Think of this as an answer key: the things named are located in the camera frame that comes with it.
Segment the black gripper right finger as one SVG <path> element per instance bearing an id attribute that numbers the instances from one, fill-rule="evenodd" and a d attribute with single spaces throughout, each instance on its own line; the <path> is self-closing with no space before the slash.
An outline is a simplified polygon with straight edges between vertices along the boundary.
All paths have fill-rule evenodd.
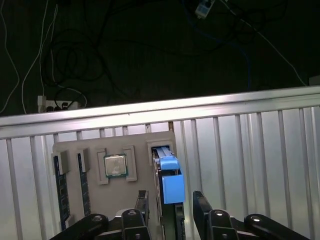
<path id="1" fill-rule="evenodd" d="M 225 210 L 213 209 L 198 190 L 193 192 L 193 219 L 202 240 L 308 240 L 262 214 L 249 214 L 240 221 Z"/>

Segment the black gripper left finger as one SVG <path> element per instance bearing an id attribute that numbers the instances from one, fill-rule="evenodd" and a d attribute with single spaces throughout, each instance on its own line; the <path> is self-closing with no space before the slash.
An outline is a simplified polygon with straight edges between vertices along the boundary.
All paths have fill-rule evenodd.
<path id="1" fill-rule="evenodd" d="M 150 240 L 148 228 L 149 192 L 139 190 L 134 208 L 122 209 L 119 216 L 108 219 L 93 213 L 58 233 L 53 240 Z"/>

